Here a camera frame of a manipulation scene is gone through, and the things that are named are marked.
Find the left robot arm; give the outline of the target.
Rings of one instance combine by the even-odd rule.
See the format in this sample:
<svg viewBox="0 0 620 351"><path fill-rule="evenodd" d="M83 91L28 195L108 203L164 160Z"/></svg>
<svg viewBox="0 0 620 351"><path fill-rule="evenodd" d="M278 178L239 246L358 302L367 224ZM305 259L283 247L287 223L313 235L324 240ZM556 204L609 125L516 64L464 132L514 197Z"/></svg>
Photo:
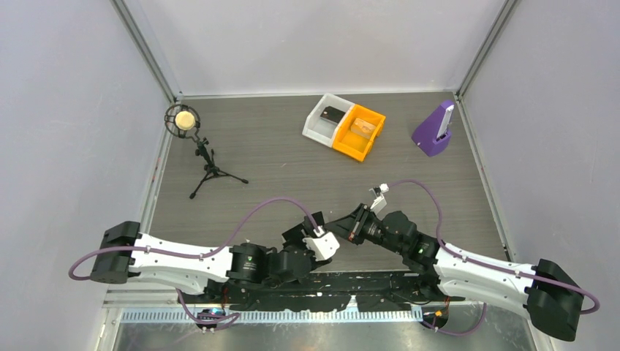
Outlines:
<svg viewBox="0 0 620 351"><path fill-rule="evenodd" d="M274 289L300 282L330 263L340 247L332 232L312 229L308 218L282 237L281 249L249 242L217 249L166 241L125 221L105 231L89 279L163 284L214 303L223 296L224 283Z"/></svg>

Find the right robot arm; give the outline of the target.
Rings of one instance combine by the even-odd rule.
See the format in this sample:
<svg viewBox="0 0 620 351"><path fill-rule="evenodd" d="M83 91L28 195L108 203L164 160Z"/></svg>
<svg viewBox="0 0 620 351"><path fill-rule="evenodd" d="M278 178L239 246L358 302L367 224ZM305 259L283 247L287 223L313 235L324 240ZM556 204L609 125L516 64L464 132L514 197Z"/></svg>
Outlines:
<svg viewBox="0 0 620 351"><path fill-rule="evenodd" d="M583 294L550 260L517 264L474 254L420 232L401 211L379 219L364 204L323 227L353 244L370 241L399 255L417 274L423 300L475 300L520 315L555 339L576 338Z"/></svg>

